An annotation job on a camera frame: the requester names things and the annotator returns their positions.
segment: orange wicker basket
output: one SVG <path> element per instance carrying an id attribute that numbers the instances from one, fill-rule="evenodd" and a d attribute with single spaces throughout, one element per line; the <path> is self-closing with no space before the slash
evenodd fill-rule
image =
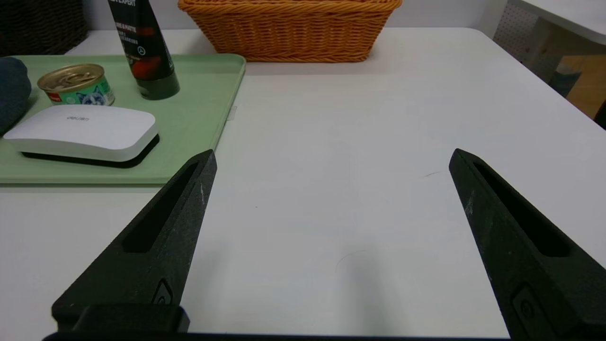
<path id="1" fill-rule="evenodd" d="M 179 0 L 219 53 L 249 61 L 363 61 L 402 0 Z"/>

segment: gray fabric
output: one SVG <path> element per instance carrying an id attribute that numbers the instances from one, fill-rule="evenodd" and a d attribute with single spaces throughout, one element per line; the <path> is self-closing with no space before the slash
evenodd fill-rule
<path id="1" fill-rule="evenodd" d="M 0 136 L 25 114 L 31 92 L 23 62 L 12 57 L 0 58 Z"/>

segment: tin can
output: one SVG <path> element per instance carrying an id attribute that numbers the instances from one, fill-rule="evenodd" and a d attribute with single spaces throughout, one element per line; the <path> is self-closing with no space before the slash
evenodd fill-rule
<path id="1" fill-rule="evenodd" d="M 40 77 L 38 87 L 53 105 L 111 106 L 115 99 L 103 67 L 97 64 L 70 65 L 49 72 Z"/>

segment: wicker basket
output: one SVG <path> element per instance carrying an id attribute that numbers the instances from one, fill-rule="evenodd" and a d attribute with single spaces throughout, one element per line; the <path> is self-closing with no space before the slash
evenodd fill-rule
<path id="1" fill-rule="evenodd" d="M 82 0 L 0 0 L 0 56 L 63 54 L 87 33 Z"/>
<path id="2" fill-rule="evenodd" d="M 363 61 L 402 0 L 179 0 L 219 53 L 249 61 Z"/>

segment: green can label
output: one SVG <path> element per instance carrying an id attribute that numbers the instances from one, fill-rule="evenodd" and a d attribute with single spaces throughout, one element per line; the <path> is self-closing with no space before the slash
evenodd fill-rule
<path id="1" fill-rule="evenodd" d="M 105 77 L 90 86 L 74 92 L 47 92 L 48 98 L 54 105 L 61 104 L 88 104 L 94 106 L 111 106 L 114 94 Z"/>

